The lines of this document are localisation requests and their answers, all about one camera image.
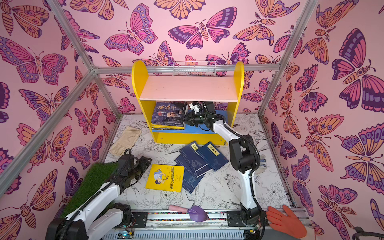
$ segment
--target yellow book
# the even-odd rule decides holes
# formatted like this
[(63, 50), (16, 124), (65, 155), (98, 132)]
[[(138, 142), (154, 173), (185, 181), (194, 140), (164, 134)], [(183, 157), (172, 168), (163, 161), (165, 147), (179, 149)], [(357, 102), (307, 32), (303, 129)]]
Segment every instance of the yellow book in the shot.
[(153, 164), (145, 188), (181, 192), (183, 176), (183, 166)]

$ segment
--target pink handle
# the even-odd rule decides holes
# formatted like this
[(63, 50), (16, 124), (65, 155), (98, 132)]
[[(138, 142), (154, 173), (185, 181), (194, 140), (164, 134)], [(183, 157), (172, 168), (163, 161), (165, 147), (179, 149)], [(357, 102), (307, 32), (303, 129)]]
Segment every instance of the pink handle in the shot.
[(188, 209), (185, 209), (183, 207), (178, 207), (175, 205), (169, 205), (168, 210), (175, 211), (175, 212), (183, 212), (183, 213), (188, 213)]

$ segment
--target butterfly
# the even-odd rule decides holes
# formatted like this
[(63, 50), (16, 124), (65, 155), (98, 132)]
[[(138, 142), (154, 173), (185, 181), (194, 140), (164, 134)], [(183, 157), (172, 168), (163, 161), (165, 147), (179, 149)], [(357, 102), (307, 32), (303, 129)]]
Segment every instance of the butterfly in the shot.
[(172, 57), (172, 51), (169, 48), (167, 41), (160, 44), (159, 50), (157, 51), (157, 58), (155, 57), (155, 54), (153, 54), (153, 56), (154, 57), (149, 56), (153, 59), (142, 58), (133, 60), (132, 62), (143, 61), (146, 66), (179, 66)]
[(320, 236), (320, 235), (323, 235), (324, 234), (324, 230), (319, 226), (317, 225), (317, 223), (315, 223), (314, 221), (310, 221), (311, 222), (311, 225), (312, 225), (312, 228), (314, 229), (314, 233), (317, 235), (317, 236)]
[(371, 211), (378, 225), (384, 231), (384, 215), (380, 213), (379, 206), (374, 199), (371, 199)]
[(141, 3), (131, 14), (130, 27), (132, 31), (127, 26), (127, 34), (112, 35), (105, 41), (104, 45), (110, 50), (117, 49), (122, 52), (128, 49), (130, 52), (140, 55), (144, 51), (144, 46), (141, 44), (143, 41), (150, 44), (157, 40), (157, 36), (150, 29), (151, 24), (149, 7)]
[(118, 110), (122, 114), (128, 114), (131, 111), (134, 111), (136, 109), (135, 105), (129, 102), (129, 99), (127, 97), (122, 98), (120, 100), (120, 104), (118, 104)]
[(289, 175), (289, 168), (283, 166), (283, 172), (284, 172), (285, 177), (288, 177), (288, 175)]
[(10, 15), (13, 12), (13, 16), (20, 27), (30, 36), (39, 38), (43, 31), (38, 26), (42, 26), (48, 20), (48, 11), (41, 7), (27, 5), (11, 8), (9, 2), (8, 0), (1, 3), (3, 24), (8, 34), (11, 36), (13, 32), (13, 19)]
[(171, 16), (179, 20), (187, 19), (193, 10), (201, 10), (205, 0), (156, 0), (154, 3), (158, 8), (170, 9)]
[[(121, 64), (115, 59), (109, 58), (103, 55), (104, 61), (107, 63), (109, 67), (121, 67)], [(118, 74), (107, 74), (108, 78), (102, 78), (101, 80), (107, 86), (115, 86), (117, 88), (125, 88), (127, 93), (130, 93), (131, 90), (129, 86), (123, 82), (128, 80), (126, 76), (131, 76), (131, 73), (118, 73)]]
[(286, 133), (290, 132), (292, 135), (295, 136), (295, 138), (300, 139), (301, 134), (299, 131), (299, 127), (297, 126), (297, 124), (295, 123), (293, 118), (291, 117), (291, 115), (293, 115), (293, 114), (292, 114), (292, 111), (289, 109), (289, 106), (291, 105), (291, 100), (292, 100), (292, 83), (290, 83), (288, 85), (284, 96), (282, 96), (280, 99), (280, 106), (282, 109), (285, 110), (285, 112), (280, 114), (280, 117), (283, 118), (286, 116), (286, 118), (284, 120), (284, 125), (283, 125), (284, 131)]
[(86, 108), (84, 109), (84, 113), (78, 108), (75, 108), (74, 112), (79, 119), (79, 126), (83, 128), (84, 135), (87, 135), (87, 132), (92, 132), (92, 134), (94, 134), (100, 116), (100, 110), (97, 110), (93, 115), (93, 110), (91, 109), (91, 112), (88, 114)]
[(226, 111), (228, 107), (228, 103), (218, 103), (214, 102), (216, 111)]
[(299, 110), (301, 112), (308, 112), (310, 109), (316, 112), (321, 106), (324, 106), (328, 100), (328, 98), (322, 93), (311, 92), (312, 90), (318, 89), (311, 89), (311, 86), (317, 82), (313, 81), (316, 77), (318, 67), (318, 64), (312, 64), (312, 67), (305, 69), (303, 76), (300, 77), (295, 83), (296, 92), (304, 91), (300, 94), (300, 97), (304, 97), (299, 103)]
[(268, 102), (268, 108), (275, 114), (277, 115), (277, 105), (276, 105), (276, 96), (277, 94), (279, 94), (280, 92), (280, 89), (281, 89), (281, 83), (279, 83), (279, 85), (276, 86), (275, 90), (273, 91), (273, 94), (272, 94), (272, 97), (271, 99), (269, 100)]
[(8, 165), (12, 162), (13, 156), (8, 155), (8, 150), (0, 147), (0, 175), (4, 172), (4, 170), (8, 167)]
[[(77, 37), (80, 39), (81, 41), (81, 44), (83, 45), (85, 51), (88, 51), (88, 52), (92, 52), (92, 53), (99, 53), (98, 50), (96, 50), (95, 48), (91, 47), (90, 45), (88, 44), (85, 44), (87, 42), (87, 40), (85, 40), (85, 38), (87, 39), (99, 39), (100, 37), (97, 36), (96, 34), (94, 33), (91, 33), (87, 30), (84, 30), (84, 29), (80, 29), (80, 26), (78, 25), (78, 23), (73, 19), (72, 15), (70, 12), (68, 12), (67, 10), (64, 10), (64, 13), (65, 13), (65, 16), (67, 17), (68, 21), (70, 22), (73, 30), (76, 32), (76, 35)], [(61, 50), (66, 50), (68, 48), (69, 45), (71, 45), (71, 48), (73, 48), (73, 45), (71, 43), (71, 40), (68, 38), (67, 34), (65, 33), (64, 29), (62, 28), (62, 26), (60, 25), (59, 21), (56, 19), (55, 17), (55, 20), (57, 22), (57, 25), (59, 26), (60, 28), (60, 31), (61, 33), (63, 34), (62, 38), (61, 38)], [(75, 61), (77, 62), (78, 58), (79, 58), (79, 54), (77, 53), (76, 49), (73, 50), (73, 55), (74, 55), (74, 59)]]
[(6, 209), (8, 208), (19, 209), (21, 212), (19, 214), (14, 214), (14, 215), (7, 216), (0, 219), (0, 222), (1, 222), (0, 231), (3, 233), (2, 239), (12, 239), (12, 240), (16, 239), (17, 235), (20, 232), (23, 218), (25, 223), (29, 227), (36, 228), (36, 216), (32, 212), (32, 210), (44, 211), (53, 205), (56, 199), (56, 192), (53, 191), (55, 188), (56, 180), (57, 180), (57, 170), (54, 169), (42, 181), (36, 193), (34, 194), (33, 198), (31, 199), (29, 206), (27, 205), (27, 202), (29, 198), (28, 194), (30, 191), (27, 194), (26, 202), (23, 205), (21, 205), (21, 207), (6, 208)]
[[(10, 91), (8, 85), (0, 82), (0, 109), (5, 109), (8, 107), (9, 92)], [(8, 119), (8, 114), (0, 111), (0, 123), (6, 122)]]
[(41, 120), (40, 126), (42, 126), (52, 115), (52, 113), (60, 106), (63, 100), (67, 98), (69, 94), (69, 88), (68, 86), (61, 88), (53, 99), (53, 93), (51, 94), (51, 97), (45, 94), (48, 97), (47, 99), (31, 90), (20, 89), (19, 92), (25, 101), (29, 104), (29, 107), (33, 110), (36, 109), (37, 116), (39, 116), (39, 119)]
[(246, 101), (251, 100), (251, 102), (261, 102), (263, 100), (263, 96), (265, 96), (265, 93), (270, 83), (267, 80), (268, 78), (262, 78), (259, 83), (259, 90), (256, 90), (254, 88), (254, 93), (245, 93), (241, 96), (241, 98), (245, 99)]
[(223, 28), (232, 27), (233, 22), (236, 19), (237, 8), (229, 7), (225, 8), (215, 15), (213, 15), (204, 25), (204, 20), (199, 24), (199, 27), (192, 25), (182, 25), (172, 28), (168, 31), (168, 35), (175, 41), (180, 42), (181, 44), (185, 43), (188, 39), (189, 41), (185, 45), (188, 49), (194, 47), (202, 48), (203, 39), (208, 41), (209, 36), (215, 43), (219, 43), (222, 38), (229, 36), (229, 31)]
[(307, 150), (310, 153), (313, 153), (314, 157), (321, 164), (322, 167), (325, 167), (327, 171), (333, 172), (333, 165), (331, 157), (329, 156), (327, 149), (323, 146), (324, 135), (327, 135), (333, 132), (340, 124), (343, 122), (344, 117), (337, 115), (326, 115), (320, 120), (317, 118), (312, 118), (310, 121), (307, 117), (305, 119), (308, 121), (308, 132), (310, 135), (306, 138), (305, 144), (301, 147), (306, 146)]
[(23, 83), (35, 83), (39, 75), (43, 74), (46, 83), (58, 85), (58, 74), (64, 72), (64, 67), (68, 64), (67, 58), (57, 53), (47, 54), (41, 59), (36, 56), (35, 61), (25, 48), (1, 36), (0, 46), (3, 60), (17, 66), (16, 69)]
[(283, 76), (286, 75), (285, 76), (286, 82), (289, 82), (289, 80), (291, 80), (291, 77), (293, 75), (296, 75), (300, 71), (300, 67), (297, 65), (293, 65), (293, 64), (294, 63), (291, 63), (291, 60), (290, 60), (289, 63), (287, 64), (287, 66), (285, 67)]
[(258, 54), (256, 55), (255, 57), (255, 60), (258, 64), (277, 64), (280, 62), (281, 60), (281, 55), (277, 56), (276, 58), (273, 58), (272, 56), (270, 56), (272, 58), (272, 60), (270, 60), (268, 57), (264, 56), (264, 55), (261, 55), (261, 54)]
[(307, 190), (307, 180), (310, 170), (310, 158), (307, 155), (303, 155), (303, 158), (299, 159), (297, 164), (291, 165), (292, 175), (296, 178), (292, 182), (293, 191), (300, 196), (301, 204), (307, 210), (309, 216), (313, 217), (313, 204), (311, 200), (311, 196)]
[[(31, 141), (31, 138), (36, 134), (36, 130), (23, 123), (19, 124), (19, 128), (17, 128), (16, 131), (19, 133), (17, 137), (20, 140), (20, 144), (23, 146), (25, 146), (29, 141)], [(46, 140), (45, 142), (43, 142), (43, 144), (35, 152), (33, 157), (29, 160), (32, 166), (27, 170), (27, 172), (31, 172), (34, 166), (38, 166), (41, 163), (44, 163), (45, 160), (47, 160), (48, 158), (50, 158), (52, 162), (60, 161), (61, 164), (64, 164), (62, 158), (66, 152), (65, 147), (68, 145), (68, 142), (71, 137), (71, 132), (71, 126), (64, 127), (56, 135), (55, 138), (53, 138), (55, 134), (53, 132), (51, 139), (49, 141)]]
[[(127, 4), (123, 0), (113, 0), (119, 6), (129, 10)], [(96, 1), (87, 1), (87, 0), (72, 0), (70, 2), (70, 7), (77, 11), (89, 12), (89, 13), (98, 13), (98, 17), (104, 20), (111, 20), (114, 15), (113, 5), (110, 0), (96, 0)]]
[(75, 147), (70, 151), (70, 157), (74, 159), (75, 162), (81, 162), (83, 169), (86, 169), (91, 164), (91, 159), (97, 161), (99, 159), (99, 150), (103, 143), (103, 136), (100, 135), (96, 137), (95, 141), (91, 146), (86, 145), (86, 147)]
[(109, 136), (111, 135), (111, 131), (109, 131), (105, 126), (103, 126), (103, 131), (104, 131), (105, 143), (107, 143)]
[(328, 189), (321, 185), (319, 186), (319, 190), (322, 194), (324, 194), (324, 196), (321, 195), (321, 198), (324, 201), (319, 199), (317, 200), (317, 203), (323, 211), (327, 211), (326, 217), (328, 221), (337, 228), (342, 239), (350, 240), (343, 220), (347, 226), (353, 229), (353, 225), (350, 223), (345, 214), (356, 215), (356, 212), (350, 207), (339, 207), (338, 204), (344, 205), (352, 202), (357, 198), (357, 192), (350, 188), (339, 189), (334, 185), (329, 185)]
[(249, 41), (254, 38), (256, 40), (269, 40), (269, 45), (272, 46), (273, 42), (275, 40), (275, 37), (272, 33), (272, 31), (267, 28), (266, 26), (275, 25), (276, 22), (272, 19), (266, 19), (266, 18), (277, 18), (285, 16), (289, 13), (291, 13), (293, 10), (295, 10), (300, 3), (295, 3), (290, 8), (285, 7), (284, 3), (281, 1), (277, 1), (275, 3), (275, 0), (256, 0), (256, 5), (260, 11), (260, 13), (265, 17), (265, 19), (262, 19), (261, 15), (257, 12), (255, 12), (255, 16), (258, 20), (252, 21), (249, 24), (257, 24), (255, 26), (251, 26), (249, 28), (246, 28), (238, 33), (236, 33), (233, 38), (239, 39), (243, 41)]
[(251, 77), (253, 75), (254, 71), (245, 71), (244, 72), (244, 87), (243, 90), (249, 88), (251, 83), (249, 82), (251, 80)]
[(359, 155), (346, 156), (346, 158), (356, 161), (362, 160), (362, 162), (355, 162), (348, 165), (345, 168), (347, 173), (344, 177), (341, 177), (341, 179), (350, 177), (359, 182), (364, 182), (365, 179), (367, 179), (368, 187), (384, 195), (384, 186), (382, 184), (384, 181), (384, 172), (372, 163), (372, 161), (376, 162), (373, 159), (381, 158), (383, 154), (381, 154), (380, 157), (371, 157), (383, 145), (384, 138), (382, 136), (384, 136), (384, 123), (377, 124), (376, 127), (361, 130), (361, 132), (359, 132), (360, 139), (356, 135), (346, 137), (335, 135), (335, 137), (341, 140), (341, 146), (343, 148)]
[(332, 7), (327, 8), (324, 12), (320, 11), (320, 4), (316, 9), (316, 21), (320, 27), (323, 29), (315, 30), (316, 36), (318, 38), (314, 38), (307, 42), (300, 53), (303, 53), (306, 49), (312, 55), (314, 53), (314, 58), (324, 64), (328, 64), (329, 56), (328, 56), (328, 48), (325, 40), (329, 41), (329, 35), (333, 31), (336, 26), (333, 26), (340, 19), (342, 19), (349, 11), (351, 11), (359, 0), (345, 0), (339, 2), (332, 10)]
[(112, 110), (108, 108), (103, 108), (103, 113), (105, 115), (105, 120), (108, 124), (111, 124), (111, 122), (116, 122), (116, 116)]
[[(226, 60), (223, 58), (216, 56), (216, 55), (207, 55), (205, 58), (206, 61), (208, 61), (207, 65), (229, 65), (229, 64), (237, 64), (237, 62), (241, 61), (244, 64), (248, 64), (248, 55), (251, 53), (248, 51), (248, 49), (245, 48), (246, 45), (243, 43), (239, 43), (236, 45), (236, 47), (233, 49), (230, 59), (229, 58), (229, 52), (228, 52), (228, 58), (224, 57), (223, 54), (221, 54)], [(227, 74), (226, 71), (222, 72), (216, 72), (216, 74), (220, 77), (225, 76)]]
[(272, 132), (272, 141), (275, 147), (280, 148), (280, 156), (284, 157), (287, 160), (287, 157), (292, 158), (297, 155), (297, 150), (290, 142), (287, 140), (283, 140), (284, 137), (280, 134), (277, 125), (272, 122), (271, 124), (271, 132)]
[(374, 112), (384, 112), (384, 81), (366, 74), (372, 68), (370, 59), (368, 59), (369, 65), (362, 67), (366, 56), (366, 42), (359, 29), (355, 28), (348, 34), (341, 46), (339, 56), (352, 63), (339, 58), (332, 62), (334, 69), (332, 79), (346, 77), (343, 84), (352, 83), (340, 93), (339, 97), (347, 101), (350, 109), (354, 109), (359, 105), (362, 88), (361, 107)]

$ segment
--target beige cloth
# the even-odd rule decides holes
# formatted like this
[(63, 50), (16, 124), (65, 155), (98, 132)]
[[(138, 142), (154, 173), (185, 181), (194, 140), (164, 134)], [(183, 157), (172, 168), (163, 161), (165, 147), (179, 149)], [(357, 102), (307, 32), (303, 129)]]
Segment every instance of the beige cloth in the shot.
[(128, 126), (120, 138), (112, 145), (109, 152), (116, 156), (123, 155), (127, 148), (132, 148), (141, 134), (141, 129), (136, 129)]

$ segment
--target book stack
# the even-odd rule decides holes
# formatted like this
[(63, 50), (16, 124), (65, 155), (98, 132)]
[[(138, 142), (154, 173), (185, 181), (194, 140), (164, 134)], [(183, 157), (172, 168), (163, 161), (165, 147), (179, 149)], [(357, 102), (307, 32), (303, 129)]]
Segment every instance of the book stack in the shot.
[(219, 170), (228, 163), (226, 157), (211, 143), (199, 148), (194, 141), (179, 150), (180, 155), (175, 159), (177, 166), (184, 166), (182, 187), (192, 193), (205, 173)]
[(185, 130), (185, 123), (180, 120), (187, 112), (187, 103), (156, 103), (153, 111), (152, 129)]

